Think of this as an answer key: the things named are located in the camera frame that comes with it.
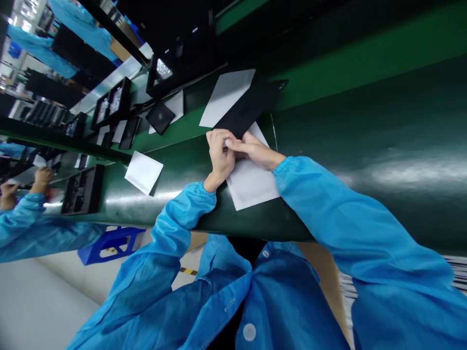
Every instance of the white envelope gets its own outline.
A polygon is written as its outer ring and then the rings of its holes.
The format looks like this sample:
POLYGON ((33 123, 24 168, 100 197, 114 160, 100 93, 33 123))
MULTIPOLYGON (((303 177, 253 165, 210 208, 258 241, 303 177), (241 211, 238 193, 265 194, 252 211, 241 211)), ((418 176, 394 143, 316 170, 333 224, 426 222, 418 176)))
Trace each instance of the white envelope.
POLYGON ((126 171, 125 179, 145 195, 149 195, 163 167, 164 165, 157 160, 135 151, 126 171))
POLYGON ((214 127, 250 88, 256 70, 240 70, 219 76, 199 126, 214 127))
MULTIPOLYGON (((249 131, 268 146, 256 122, 249 131)), ((227 185, 237 211, 281 196, 272 172, 258 167, 249 159, 237 160, 234 170, 227 178, 227 185)))

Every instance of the blue plastic stool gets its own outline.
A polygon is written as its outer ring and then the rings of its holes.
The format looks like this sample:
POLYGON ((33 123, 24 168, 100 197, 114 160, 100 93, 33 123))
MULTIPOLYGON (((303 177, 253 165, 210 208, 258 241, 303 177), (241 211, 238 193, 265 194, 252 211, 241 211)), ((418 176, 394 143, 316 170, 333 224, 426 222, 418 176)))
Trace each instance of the blue plastic stool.
POLYGON ((136 237, 138 234, 145 231, 146 229, 144 228, 122 228, 121 226, 118 226, 116 230, 104 233, 102 237, 99 238, 99 240, 93 245, 78 249, 78 256, 84 266, 94 263, 105 263, 111 260, 129 256, 133 254, 133 246, 135 245, 136 237), (128 246, 126 247, 126 250, 123 251, 120 249, 120 246, 126 244, 126 238, 128 236, 130 236, 128 246), (114 248, 117 251, 117 254, 105 258, 101 257, 101 250, 108 248, 114 248))

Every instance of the cardboard box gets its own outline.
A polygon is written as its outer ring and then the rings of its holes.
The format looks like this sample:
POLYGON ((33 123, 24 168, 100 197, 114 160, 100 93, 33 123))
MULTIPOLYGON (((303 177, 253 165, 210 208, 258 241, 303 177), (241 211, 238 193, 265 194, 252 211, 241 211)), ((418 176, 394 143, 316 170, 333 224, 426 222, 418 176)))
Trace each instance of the cardboard box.
MULTIPOLYGON (((138 49, 143 45, 128 23, 123 22, 121 25, 119 25, 119 28, 123 33, 125 33, 128 39, 130 39, 131 42, 136 45, 138 49)), ((115 38, 112 38, 112 41, 110 42, 110 49, 123 62, 131 57, 130 53, 115 38)))

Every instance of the black case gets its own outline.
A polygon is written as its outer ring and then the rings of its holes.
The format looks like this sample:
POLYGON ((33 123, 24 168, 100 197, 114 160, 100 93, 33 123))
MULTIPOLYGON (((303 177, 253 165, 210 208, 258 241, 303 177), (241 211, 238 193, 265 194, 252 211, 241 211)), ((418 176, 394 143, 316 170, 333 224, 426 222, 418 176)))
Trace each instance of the black case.
POLYGON ((97 212, 103 179, 104 165, 96 165, 70 177, 63 199, 62 215, 97 212))
POLYGON ((106 126, 111 123, 117 123, 118 121, 123 120, 128 117, 129 111, 130 111, 130 102, 131 102, 131 95, 130 95, 131 84, 132 84, 131 80, 125 77, 117 85, 115 85, 107 94, 105 94, 99 100, 97 100, 96 109, 94 110, 94 116, 92 118, 92 124, 91 124, 92 130, 94 131, 99 130, 102 126, 106 126), (122 88, 123 90, 122 96, 120 98, 120 105, 118 107, 118 110, 110 114, 110 105, 112 104, 113 96, 118 88, 122 88), (107 110, 104 116, 104 120, 98 123, 97 117, 99 115, 99 109, 100 109, 101 103, 104 101, 106 97, 108 100, 108 106, 107 106, 107 110))
POLYGON ((237 139, 241 140, 261 113, 274 108, 279 92, 287 83, 288 80, 278 80, 250 87, 213 129, 230 130, 237 139))
POLYGON ((162 102, 155 105, 147 114, 146 119, 159 135, 162 135, 175 118, 175 113, 168 109, 162 102))
POLYGON ((118 149, 131 149, 139 124, 140 117, 138 116, 128 119, 126 122, 125 130, 123 131, 122 140, 118 145, 118 149))

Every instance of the white paper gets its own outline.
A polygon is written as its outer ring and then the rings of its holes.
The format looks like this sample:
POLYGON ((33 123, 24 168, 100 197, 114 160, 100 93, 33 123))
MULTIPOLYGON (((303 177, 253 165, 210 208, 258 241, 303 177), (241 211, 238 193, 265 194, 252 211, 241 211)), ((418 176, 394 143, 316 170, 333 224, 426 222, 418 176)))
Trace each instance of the white paper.
POLYGON ((33 164, 34 164, 35 166, 39 167, 39 168, 44 167, 44 166, 47 166, 46 160, 45 160, 43 157, 41 157, 40 155, 36 155, 36 156, 34 157, 33 164))
MULTIPOLYGON (((183 90, 177 92, 170 100, 165 101, 164 105, 175 114, 175 118, 170 122, 171 124, 183 117, 183 90)), ((149 126, 149 133, 154 134, 155 132, 156 130, 149 126)))
POLYGON ((115 134, 113 134, 112 142, 120 143, 122 141, 123 132, 125 131, 127 121, 120 121, 115 129, 115 134))
POLYGON ((103 126, 99 129, 99 136, 97 137, 96 144, 102 146, 102 141, 104 141, 104 135, 110 131, 110 125, 103 126))
POLYGON ((9 185, 20 185, 21 184, 21 182, 16 180, 14 177, 9 179, 7 182, 9 185))
POLYGON ((199 126, 214 127, 250 88, 256 70, 240 70, 219 76, 199 126))
POLYGON ((52 165, 56 165, 58 162, 60 162, 62 160, 62 155, 58 155, 56 156, 53 160, 52 160, 52 165))
POLYGON ((78 154, 78 159, 76 160, 76 163, 74 164, 75 168, 79 168, 80 161, 81 161, 81 154, 78 154))
MULTIPOLYGON (((249 131, 268 146, 256 122, 249 131)), ((227 185, 237 211, 281 196, 277 191, 272 172, 258 167, 249 159, 237 160, 235 169, 227 178, 227 185)))
MULTIPOLYGON (((81 156, 82 156, 81 154, 78 154, 78 159, 76 160, 76 163, 74 164, 75 168, 79 168, 79 163, 81 162, 81 156)), ((88 167, 89 159, 90 159, 90 156, 86 158, 86 164, 84 165, 85 168, 88 167)))
POLYGON ((125 179, 145 195, 149 195, 163 167, 164 165, 158 161, 135 151, 125 179))

